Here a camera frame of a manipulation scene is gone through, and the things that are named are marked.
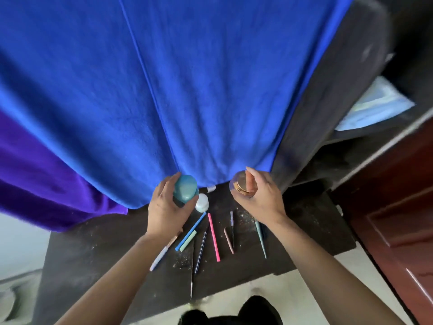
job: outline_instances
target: red door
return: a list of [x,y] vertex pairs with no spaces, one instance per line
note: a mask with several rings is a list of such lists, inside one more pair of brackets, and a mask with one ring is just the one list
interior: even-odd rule
[[333,196],[417,321],[433,324],[433,120]]

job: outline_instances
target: person's left hand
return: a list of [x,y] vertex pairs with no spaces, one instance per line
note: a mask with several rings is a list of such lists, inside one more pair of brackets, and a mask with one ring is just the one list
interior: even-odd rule
[[198,200],[198,196],[194,196],[183,207],[176,206],[173,191],[180,176],[178,172],[162,180],[155,188],[149,204],[146,235],[161,239],[164,245],[182,230]]

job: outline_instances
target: forearm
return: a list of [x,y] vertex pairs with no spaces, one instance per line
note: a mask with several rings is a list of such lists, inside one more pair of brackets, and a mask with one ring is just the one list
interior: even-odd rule
[[287,218],[270,229],[285,247],[330,324],[404,324],[294,222]]
[[120,324],[164,244],[144,235],[56,325]]

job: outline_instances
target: person's right arm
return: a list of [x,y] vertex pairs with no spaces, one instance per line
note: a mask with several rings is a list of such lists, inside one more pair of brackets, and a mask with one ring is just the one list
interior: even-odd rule
[[247,170],[257,182],[252,198],[235,200],[283,244],[331,325],[404,324],[368,287],[303,232],[284,210],[281,192],[267,172]]

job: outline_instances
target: black table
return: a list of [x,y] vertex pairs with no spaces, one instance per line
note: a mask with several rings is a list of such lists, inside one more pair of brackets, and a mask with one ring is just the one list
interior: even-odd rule
[[[203,250],[200,271],[194,278],[193,300],[268,275],[294,270],[295,266],[275,236],[265,228],[268,259],[257,236],[255,223],[231,197],[228,184],[208,194],[221,262],[216,262],[211,235]],[[284,194],[290,217],[329,253],[336,255],[355,248],[349,228],[326,193],[311,186],[291,188]],[[232,255],[223,228],[230,227],[235,211],[235,254]],[[106,215],[78,225],[67,233],[52,233],[33,316],[33,325],[55,323],[124,253],[145,233],[147,206],[128,215]],[[194,211],[184,225],[185,232],[201,214]],[[197,228],[195,260],[208,224]],[[170,310],[190,301],[192,243],[182,252],[175,242],[157,268],[149,273],[138,291],[123,324],[129,324]]]

